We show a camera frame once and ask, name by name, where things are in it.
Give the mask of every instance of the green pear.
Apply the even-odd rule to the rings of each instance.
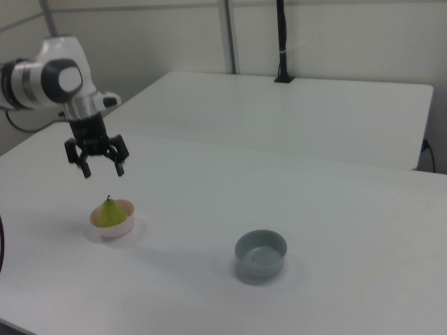
[[[117,204],[116,201],[107,197],[103,203],[101,214],[99,215],[98,227],[108,228],[114,225],[119,225],[121,222],[127,220],[127,215],[124,210]]]

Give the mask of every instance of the cable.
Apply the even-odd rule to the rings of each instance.
[[[15,129],[17,129],[18,131],[21,131],[22,133],[28,133],[28,134],[34,134],[37,133],[39,131],[42,131],[45,128],[48,128],[49,126],[51,126],[52,124],[55,124],[56,122],[66,122],[65,119],[55,119],[49,123],[47,123],[44,126],[41,126],[40,128],[36,128],[36,129],[24,129],[22,127],[19,127],[17,124],[14,123],[13,120],[11,120],[11,117],[9,116],[9,112],[7,110],[5,110],[5,115],[6,118],[8,119],[9,124],[14,127]]]
[[[432,155],[433,173],[436,173],[436,165],[434,164],[434,154],[433,154],[433,149],[432,149],[432,146],[430,145],[430,143],[427,143],[427,149],[430,150],[430,155]]]
[[[5,232],[3,230],[3,223],[0,216],[0,272],[3,266],[3,258],[5,257]]]
[[[430,155],[432,156],[433,173],[436,173],[436,164],[434,163],[434,154],[432,146],[430,145],[430,141],[427,138],[424,138],[422,141],[422,147],[420,148],[420,152],[424,152],[426,149],[430,150]]]

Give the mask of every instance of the black cable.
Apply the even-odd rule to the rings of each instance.
[[[436,165],[434,164],[434,154],[433,154],[433,149],[432,149],[432,146],[430,145],[430,143],[427,143],[427,149],[430,150],[430,155],[432,155],[433,173],[436,173]]]
[[[5,232],[3,230],[3,223],[0,216],[0,272],[3,266],[3,259],[5,257]]]
[[[21,131],[22,133],[28,133],[28,134],[34,134],[37,133],[39,131],[42,131],[43,129],[48,128],[49,126],[51,126],[52,124],[55,124],[56,122],[65,122],[65,119],[55,119],[49,123],[47,123],[44,126],[41,126],[40,128],[36,128],[36,129],[24,129],[22,127],[19,127],[17,124],[14,123],[13,120],[11,120],[11,117],[9,115],[9,112],[7,110],[5,110],[5,115],[6,118],[8,119],[9,124],[14,127],[15,129],[17,129],[18,131]]]

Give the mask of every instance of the black pole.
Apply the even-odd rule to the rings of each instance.
[[[286,41],[287,41],[287,26],[286,16],[284,14],[284,0],[277,0],[277,12],[278,12],[278,40],[279,40],[279,75],[274,82],[289,83],[293,80],[293,77],[287,73],[287,53],[286,53]]]

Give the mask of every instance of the white wall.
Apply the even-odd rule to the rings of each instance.
[[[298,77],[434,86],[426,136],[432,141],[438,171],[447,173],[447,3],[338,2],[358,3],[286,6],[290,72]],[[233,0],[233,36],[241,74],[277,72],[275,3]],[[431,170],[427,152],[421,167]]]
[[[42,39],[48,36],[38,0],[0,1],[0,63],[18,57],[35,57],[41,48]],[[24,128],[35,128],[53,119],[55,115],[55,110],[45,109],[14,112],[11,118]],[[0,155],[28,137],[28,134],[11,127],[4,113],[0,112]]]
[[[217,0],[53,0],[49,5],[59,34],[80,40],[96,86],[124,100],[172,70],[230,71]]]

